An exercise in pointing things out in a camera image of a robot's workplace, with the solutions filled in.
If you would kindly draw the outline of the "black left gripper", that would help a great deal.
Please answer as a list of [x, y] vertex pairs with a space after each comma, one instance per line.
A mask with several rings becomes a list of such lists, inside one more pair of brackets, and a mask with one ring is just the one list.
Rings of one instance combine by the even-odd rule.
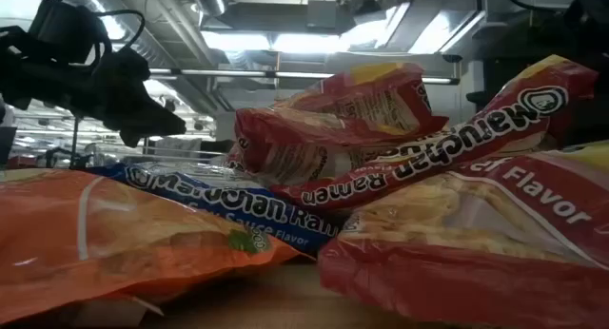
[[0, 96], [26, 110], [32, 99], [63, 107], [77, 115], [121, 126], [128, 147], [144, 136], [186, 133], [186, 122], [154, 102], [144, 81], [146, 60], [130, 48], [103, 55], [97, 65], [76, 67], [55, 62], [49, 46], [22, 29], [0, 28]]

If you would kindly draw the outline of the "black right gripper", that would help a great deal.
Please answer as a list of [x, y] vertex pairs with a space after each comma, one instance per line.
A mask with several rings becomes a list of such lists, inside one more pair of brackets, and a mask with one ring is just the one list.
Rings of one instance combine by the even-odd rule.
[[[574, 0], [563, 19], [575, 60], [592, 69], [609, 70], [609, 0]], [[465, 95], [475, 106], [486, 106], [494, 96], [487, 90]]]

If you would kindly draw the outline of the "orange chicken noodle pack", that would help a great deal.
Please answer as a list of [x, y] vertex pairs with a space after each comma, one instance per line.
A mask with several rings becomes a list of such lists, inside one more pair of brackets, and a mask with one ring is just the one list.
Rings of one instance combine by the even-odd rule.
[[264, 232], [106, 177], [0, 171], [0, 324], [87, 300], [162, 302], [296, 254]]

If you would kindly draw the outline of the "blue soy sauce noodle pack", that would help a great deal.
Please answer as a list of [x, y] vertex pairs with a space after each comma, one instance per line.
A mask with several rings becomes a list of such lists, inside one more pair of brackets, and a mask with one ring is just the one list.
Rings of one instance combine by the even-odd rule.
[[87, 172], [258, 229], [315, 255], [343, 229], [344, 217], [322, 216], [260, 187], [215, 186], [187, 174], [153, 172], [136, 164], [88, 167]]

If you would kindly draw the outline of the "clear plastic bin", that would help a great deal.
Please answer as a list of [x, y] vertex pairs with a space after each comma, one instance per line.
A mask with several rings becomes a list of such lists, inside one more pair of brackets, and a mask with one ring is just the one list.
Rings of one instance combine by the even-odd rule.
[[85, 146], [85, 155], [93, 154], [94, 165], [122, 163], [204, 164], [220, 165], [233, 147], [231, 140], [203, 141], [201, 139], [165, 138], [149, 141], [140, 148], [118, 144], [93, 143]]

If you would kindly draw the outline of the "long pendant light bar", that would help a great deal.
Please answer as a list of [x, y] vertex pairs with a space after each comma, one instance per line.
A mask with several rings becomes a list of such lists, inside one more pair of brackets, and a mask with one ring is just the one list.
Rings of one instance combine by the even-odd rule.
[[308, 80], [322, 80], [332, 77], [331, 73], [273, 70], [150, 68], [148, 71], [150, 79], [169, 80], [183, 76]]

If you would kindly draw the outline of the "black monitor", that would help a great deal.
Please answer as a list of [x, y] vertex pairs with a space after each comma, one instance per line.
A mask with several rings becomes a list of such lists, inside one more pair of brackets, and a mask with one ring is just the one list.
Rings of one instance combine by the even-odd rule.
[[0, 126], [0, 167], [4, 167], [12, 149], [16, 127]]

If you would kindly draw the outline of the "black station frame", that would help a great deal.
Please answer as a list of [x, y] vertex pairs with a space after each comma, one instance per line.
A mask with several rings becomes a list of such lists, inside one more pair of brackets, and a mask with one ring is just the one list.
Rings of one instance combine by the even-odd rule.
[[[81, 116], [76, 116], [74, 118], [69, 161], [70, 169], [83, 169], [87, 167], [90, 165], [91, 161], [95, 160], [95, 155], [97, 154], [97, 144], [92, 141], [90, 135], [87, 134], [85, 130], [82, 131], [80, 129], [83, 122], [84, 118]], [[78, 143], [82, 138], [85, 140], [85, 147], [82, 152], [79, 152]]]

